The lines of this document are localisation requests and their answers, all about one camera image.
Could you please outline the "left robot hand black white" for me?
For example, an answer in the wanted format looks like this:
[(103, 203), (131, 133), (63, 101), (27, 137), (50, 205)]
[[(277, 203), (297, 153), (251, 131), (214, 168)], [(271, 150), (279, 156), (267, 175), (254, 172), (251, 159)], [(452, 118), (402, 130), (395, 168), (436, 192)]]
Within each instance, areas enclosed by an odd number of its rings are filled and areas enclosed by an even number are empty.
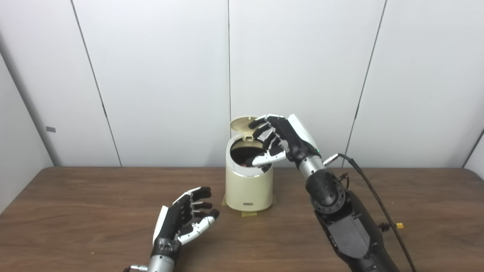
[(177, 261), (183, 245), (205, 232), (220, 212), (212, 203), (210, 187), (192, 188), (182, 193), (170, 206), (162, 206), (153, 234), (150, 256), (162, 255)]

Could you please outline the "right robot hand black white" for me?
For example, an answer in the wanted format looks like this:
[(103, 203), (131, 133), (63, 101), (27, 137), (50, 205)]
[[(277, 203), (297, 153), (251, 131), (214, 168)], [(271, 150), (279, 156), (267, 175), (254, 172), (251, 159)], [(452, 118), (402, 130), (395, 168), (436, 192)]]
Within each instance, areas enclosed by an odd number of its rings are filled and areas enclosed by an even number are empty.
[(269, 133), (263, 141), (263, 153), (246, 159), (246, 167), (261, 167), (285, 159), (299, 167), (311, 157), (322, 158), (313, 138), (294, 114), (288, 118), (267, 114), (254, 119), (248, 127), (254, 130), (253, 138), (259, 138), (265, 131)]

